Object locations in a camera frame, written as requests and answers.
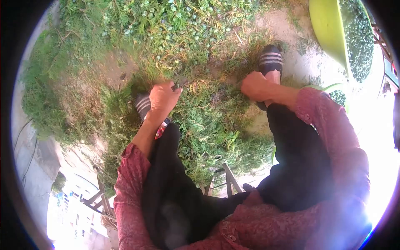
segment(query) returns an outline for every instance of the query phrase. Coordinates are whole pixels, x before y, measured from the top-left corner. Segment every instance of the cloth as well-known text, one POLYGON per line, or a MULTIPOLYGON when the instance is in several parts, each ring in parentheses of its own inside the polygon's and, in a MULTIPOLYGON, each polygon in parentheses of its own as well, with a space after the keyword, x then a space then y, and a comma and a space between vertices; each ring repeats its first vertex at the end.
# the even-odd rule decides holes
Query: cloth
MULTIPOLYGON (((254 190, 231 216, 216 224, 206 239, 180 249, 353 249, 362 243, 368 234, 364 228, 350 242, 337 243, 336 238, 327 235, 332 226, 338 232, 346 226, 342 221, 329 224, 332 208, 337 208, 338 200, 348 196, 357 208, 362 208, 369 193, 368 161, 358 148, 358 139, 344 108, 334 103, 328 94, 313 88, 300 90, 296 105, 296 116, 317 128, 329 154, 333 197, 305 210, 282 212, 275 205, 263 204, 260 192, 254 190)), ((124 150, 114 199, 122 250, 156 249, 141 209, 143 184, 150 166, 133 144, 124 150)))
MULTIPOLYGON (((257 187, 264 203, 295 212, 329 199, 332 171, 318 133, 284 105, 271 104, 267 115, 281 163, 257 187)), ((153 244, 161 249, 205 239, 249 195, 238 193, 228 199, 203 195, 177 157, 179 140, 179 128, 169 124, 156 141, 143 185, 144 221, 153 244)))

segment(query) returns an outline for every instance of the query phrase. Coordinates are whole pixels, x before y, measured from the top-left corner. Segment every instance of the hand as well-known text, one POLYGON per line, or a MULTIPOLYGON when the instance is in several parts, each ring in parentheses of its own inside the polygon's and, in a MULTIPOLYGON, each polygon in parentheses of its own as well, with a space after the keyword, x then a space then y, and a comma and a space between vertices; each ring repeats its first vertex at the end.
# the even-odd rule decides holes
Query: hand
POLYGON ((251 100, 263 102, 268 99, 266 98, 268 85, 268 81, 261 72, 253 71, 243 79, 240 90, 251 100))
POLYGON ((157 84, 153 87, 150 92, 151 108, 148 115, 156 117, 161 122, 167 118, 182 93, 182 88, 173 91, 172 86, 174 86, 173 81, 157 84))

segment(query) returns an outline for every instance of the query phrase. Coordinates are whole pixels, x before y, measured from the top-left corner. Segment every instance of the concrete wall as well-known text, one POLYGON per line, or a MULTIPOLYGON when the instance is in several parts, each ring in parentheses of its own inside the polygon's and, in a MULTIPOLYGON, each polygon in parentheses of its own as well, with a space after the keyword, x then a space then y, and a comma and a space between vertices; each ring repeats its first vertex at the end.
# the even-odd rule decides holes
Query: concrete wall
MULTIPOLYGON (((52 7, 48 10, 52 12, 53 18, 58 17, 58 9, 59 3, 57 1, 54 2, 52 7)), ((22 62, 28 60, 37 37, 46 28, 48 11, 44 13, 34 30, 25 49, 22 62)), ((18 78, 20 78, 24 72, 22 65, 23 63, 20 65, 18 78)), ((31 123, 28 123, 23 128, 28 122, 21 105, 23 91, 24 83, 18 79, 14 89, 11 114, 16 171, 21 181, 22 189, 28 206, 30 207, 32 217, 36 221, 37 226, 46 233, 49 193, 60 168, 60 163, 54 151, 55 141, 53 138, 38 140, 36 142, 36 131, 31 126, 31 123)))

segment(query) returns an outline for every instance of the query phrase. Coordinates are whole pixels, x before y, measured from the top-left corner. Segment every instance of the tree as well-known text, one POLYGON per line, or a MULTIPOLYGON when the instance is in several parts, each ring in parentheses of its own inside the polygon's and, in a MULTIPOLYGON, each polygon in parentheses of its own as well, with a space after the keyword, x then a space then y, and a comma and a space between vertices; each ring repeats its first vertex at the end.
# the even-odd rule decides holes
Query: tree
POLYGON ((62 192, 62 188, 64 187, 66 180, 67 179, 62 174, 62 172, 58 172, 57 177, 54 180, 53 185, 51 186, 51 190, 54 191, 56 194, 62 192))

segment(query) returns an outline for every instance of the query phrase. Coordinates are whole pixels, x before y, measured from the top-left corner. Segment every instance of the red patterned shirt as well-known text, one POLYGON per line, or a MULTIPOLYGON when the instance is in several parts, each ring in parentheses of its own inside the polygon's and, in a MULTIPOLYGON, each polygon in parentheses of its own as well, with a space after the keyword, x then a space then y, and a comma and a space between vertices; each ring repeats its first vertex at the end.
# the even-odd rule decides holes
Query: red patterned shirt
MULTIPOLYGON (((344 108, 328 94, 303 88, 296 115, 313 124, 331 158, 334 198, 299 212, 281 212, 263 204, 256 189, 209 236, 179 249, 357 249, 370 228, 363 223, 369 194, 368 161, 344 108)), ((156 249, 146 231, 140 201, 150 162, 129 144, 122 153, 115 184, 114 209, 119 248, 156 249)))

